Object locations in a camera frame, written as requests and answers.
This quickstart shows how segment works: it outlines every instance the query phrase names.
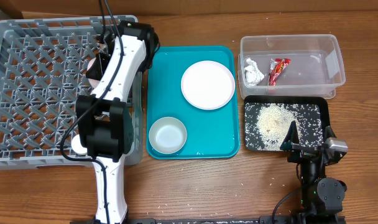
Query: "white plate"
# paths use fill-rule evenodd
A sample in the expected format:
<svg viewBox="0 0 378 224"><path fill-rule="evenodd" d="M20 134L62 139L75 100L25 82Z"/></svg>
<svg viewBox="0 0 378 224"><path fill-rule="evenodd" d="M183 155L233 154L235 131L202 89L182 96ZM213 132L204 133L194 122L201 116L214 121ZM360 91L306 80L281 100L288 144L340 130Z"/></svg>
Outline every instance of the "white plate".
<svg viewBox="0 0 378 224"><path fill-rule="evenodd" d="M179 151L187 140L187 129L177 118L158 119L149 129L150 145L159 153Z"/></svg>
<svg viewBox="0 0 378 224"><path fill-rule="evenodd" d="M231 71L214 61L194 63L181 79L185 99L203 110L215 110L224 106L231 100L235 86Z"/></svg>

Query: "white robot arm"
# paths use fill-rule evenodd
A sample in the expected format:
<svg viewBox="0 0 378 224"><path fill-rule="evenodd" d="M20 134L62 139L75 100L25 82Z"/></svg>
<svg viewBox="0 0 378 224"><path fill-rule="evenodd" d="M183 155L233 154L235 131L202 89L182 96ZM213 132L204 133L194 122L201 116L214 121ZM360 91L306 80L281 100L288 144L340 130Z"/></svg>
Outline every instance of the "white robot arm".
<svg viewBox="0 0 378 224"><path fill-rule="evenodd" d="M151 60L158 46L158 38L153 28L145 24L128 23L121 37L124 46L124 56L121 66L118 61L121 56L120 40L114 41L114 48L106 69L101 57L97 60L95 69L102 71L99 84L91 92L91 96L80 96L76 102L77 116L104 93L112 79L113 73L118 73L99 110L94 111L84 121L78 123L79 135L76 135L71 146L79 155L88 155L100 161L106 168L106 196L110 223L123 223L127 216L127 204L124 199L124 160L133 150L132 123L126 106L129 92L137 72L143 72L151 65ZM94 118L96 115L109 114L110 121ZM104 206L104 178L101 166L93 162L98 193L98 209L95 221L107 223Z"/></svg>

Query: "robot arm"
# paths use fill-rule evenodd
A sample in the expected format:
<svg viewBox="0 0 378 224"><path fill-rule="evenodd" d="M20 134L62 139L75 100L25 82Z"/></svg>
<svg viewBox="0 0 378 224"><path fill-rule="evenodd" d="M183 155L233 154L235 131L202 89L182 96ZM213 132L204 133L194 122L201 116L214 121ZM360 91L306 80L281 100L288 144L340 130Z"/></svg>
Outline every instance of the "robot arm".
<svg viewBox="0 0 378 224"><path fill-rule="evenodd" d="M345 223L337 213L343 210L346 184L326 177L325 167L338 163L348 152L348 146L345 141L336 138L330 126L325 128L323 139L324 143L317 148L299 145L297 125L293 121L280 147L281 150L290 152L288 162L301 166L301 178L298 171L297 176L301 182L301 203L304 209L286 220L288 224Z"/></svg>
<svg viewBox="0 0 378 224"><path fill-rule="evenodd" d="M104 93L106 86L118 69L109 91L99 106L78 123L79 135L72 140L72 148L77 154L86 154L96 159L106 168L106 191L101 166L95 162L98 209L95 222L107 223L104 207L104 193L107 192L110 223L122 223L126 219L127 204L124 199L124 160L133 150L133 127L127 107L127 99L135 75L144 72L151 65L158 46L158 38L150 25L121 22L121 40L114 41L112 54L97 54L95 62L87 71L87 78L99 80L91 96L79 96L76 101L77 117L84 113ZM118 61L122 54L119 41L124 46L121 66ZM109 121L95 116L109 114Z"/></svg>

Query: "wall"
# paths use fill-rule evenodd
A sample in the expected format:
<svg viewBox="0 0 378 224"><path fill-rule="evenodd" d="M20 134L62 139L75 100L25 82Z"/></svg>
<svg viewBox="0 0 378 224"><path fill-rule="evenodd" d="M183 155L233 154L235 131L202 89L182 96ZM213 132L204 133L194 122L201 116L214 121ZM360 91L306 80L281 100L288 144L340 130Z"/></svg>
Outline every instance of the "wall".
<svg viewBox="0 0 378 224"><path fill-rule="evenodd" d="M190 15L253 12L378 10L378 0L109 0L114 14ZM12 17L22 11L98 16L98 0L0 0Z"/></svg>

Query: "teal tray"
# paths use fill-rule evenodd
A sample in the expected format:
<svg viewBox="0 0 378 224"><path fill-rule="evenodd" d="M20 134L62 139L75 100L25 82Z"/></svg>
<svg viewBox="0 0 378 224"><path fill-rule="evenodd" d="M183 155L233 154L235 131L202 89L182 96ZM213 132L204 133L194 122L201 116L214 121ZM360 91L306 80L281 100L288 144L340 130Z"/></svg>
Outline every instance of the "teal tray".
<svg viewBox="0 0 378 224"><path fill-rule="evenodd" d="M233 54L223 46L162 47L153 58L147 89L147 152L156 159L211 159L233 157L240 148L236 91L220 109L206 111L187 102L181 78L192 64L212 60L234 72ZM188 137L181 150L161 154L149 142L149 129L158 119L171 116L186 127Z"/></svg>

